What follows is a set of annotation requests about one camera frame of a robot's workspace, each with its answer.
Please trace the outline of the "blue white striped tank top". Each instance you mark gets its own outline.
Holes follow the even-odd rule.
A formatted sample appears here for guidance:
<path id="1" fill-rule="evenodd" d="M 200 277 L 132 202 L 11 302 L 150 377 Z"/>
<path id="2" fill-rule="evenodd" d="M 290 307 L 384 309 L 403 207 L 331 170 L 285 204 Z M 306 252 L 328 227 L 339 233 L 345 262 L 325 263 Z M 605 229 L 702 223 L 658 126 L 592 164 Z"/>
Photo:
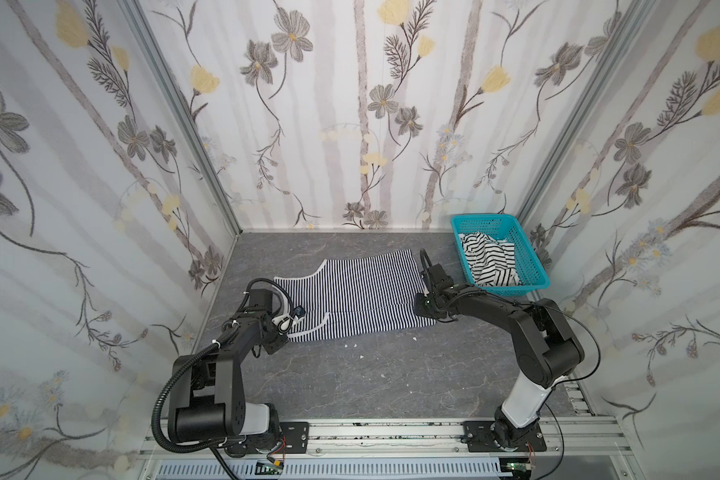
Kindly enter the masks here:
<path id="1" fill-rule="evenodd" d="M 289 339 L 295 343 L 433 326 L 414 313 L 415 296 L 425 291 L 411 250 L 357 259 L 325 259 L 302 277 L 277 277 L 304 308 Z"/>

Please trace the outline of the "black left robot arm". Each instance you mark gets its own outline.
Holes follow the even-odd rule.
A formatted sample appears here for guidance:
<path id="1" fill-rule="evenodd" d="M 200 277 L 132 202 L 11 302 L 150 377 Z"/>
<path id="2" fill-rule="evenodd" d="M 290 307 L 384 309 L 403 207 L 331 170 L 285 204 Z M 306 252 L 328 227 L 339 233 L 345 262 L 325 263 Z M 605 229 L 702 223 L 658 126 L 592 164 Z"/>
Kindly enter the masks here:
<path id="1" fill-rule="evenodd" d="M 203 349 L 177 358 L 155 401 L 151 432 L 156 443 L 176 454 L 228 449 L 241 440 L 264 449 L 282 437 L 271 404 L 246 400 L 242 363 L 248 355 L 272 355 L 288 341 L 301 310 L 277 282 L 256 278 L 243 300 Z"/>

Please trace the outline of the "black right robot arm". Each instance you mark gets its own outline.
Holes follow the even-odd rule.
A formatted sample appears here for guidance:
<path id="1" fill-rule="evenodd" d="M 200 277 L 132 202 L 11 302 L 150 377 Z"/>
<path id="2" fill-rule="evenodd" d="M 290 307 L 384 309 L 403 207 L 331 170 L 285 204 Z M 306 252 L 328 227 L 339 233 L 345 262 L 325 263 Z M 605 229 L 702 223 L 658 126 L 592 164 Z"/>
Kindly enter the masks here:
<path id="1" fill-rule="evenodd" d="M 419 252 L 425 291 L 415 295 L 414 313 L 449 323 L 469 316 L 507 332 L 512 341 L 519 375 L 512 390 L 497 408 L 482 443 L 499 451 L 533 447 L 541 433 L 540 411 L 557 385 L 570 375 L 586 354 L 558 305 L 548 299 L 522 303 L 477 286 L 457 283 L 442 265 Z"/>

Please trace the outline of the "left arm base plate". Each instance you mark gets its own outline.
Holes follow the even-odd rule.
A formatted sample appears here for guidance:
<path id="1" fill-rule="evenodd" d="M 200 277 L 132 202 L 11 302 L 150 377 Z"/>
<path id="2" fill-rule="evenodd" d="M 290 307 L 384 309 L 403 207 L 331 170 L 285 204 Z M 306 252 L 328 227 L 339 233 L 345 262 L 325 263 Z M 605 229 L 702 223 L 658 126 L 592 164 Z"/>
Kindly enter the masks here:
<path id="1" fill-rule="evenodd" d="M 232 440 L 223 451 L 232 458 L 245 455 L 305 454 L 308 446 L 308 422 L 282 422 L 267 432 Z"/>

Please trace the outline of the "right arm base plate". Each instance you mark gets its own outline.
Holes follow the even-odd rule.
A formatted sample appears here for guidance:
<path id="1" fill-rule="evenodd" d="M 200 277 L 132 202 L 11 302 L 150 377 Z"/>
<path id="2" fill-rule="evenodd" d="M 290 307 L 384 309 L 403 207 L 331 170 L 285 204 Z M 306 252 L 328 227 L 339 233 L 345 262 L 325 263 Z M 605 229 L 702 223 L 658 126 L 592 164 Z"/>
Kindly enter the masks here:
<path id="1" fill-rule="evenodd" d="M 507 420 L 465 421 L 462 426 L 464 433 L 461 440 L 470 453 L 547 451 L 537 422 L 523 428 L 516 428 Z"/>

